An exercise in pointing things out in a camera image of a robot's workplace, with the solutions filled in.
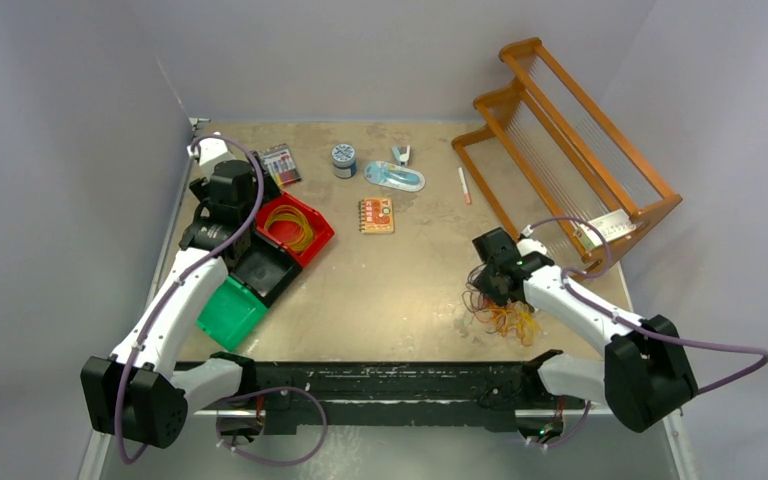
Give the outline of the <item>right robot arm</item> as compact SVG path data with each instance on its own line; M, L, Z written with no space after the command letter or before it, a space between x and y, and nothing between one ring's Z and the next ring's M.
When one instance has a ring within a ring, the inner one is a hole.
M558 396L607 406L641 433L696 397L701 389L677 328L644 318L569 278L539 243L496 228L473 239L482 263L475 288L497 306L521 302L545 312L599 351L598 360L549 353L530 362L521 392L536 407Z

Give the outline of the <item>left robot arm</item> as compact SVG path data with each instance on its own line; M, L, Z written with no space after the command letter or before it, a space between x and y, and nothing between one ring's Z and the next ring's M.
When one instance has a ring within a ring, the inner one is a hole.
M173 268L126 337L80 372L92 428L111 436L119 456L134 463L149 447L167 448L188 416L223 399L244 409L257 399L248 360L219 353L176 373L190 329L250 242L264 202L265 173L255 157L226 160L191 185L208 216L186 232Z

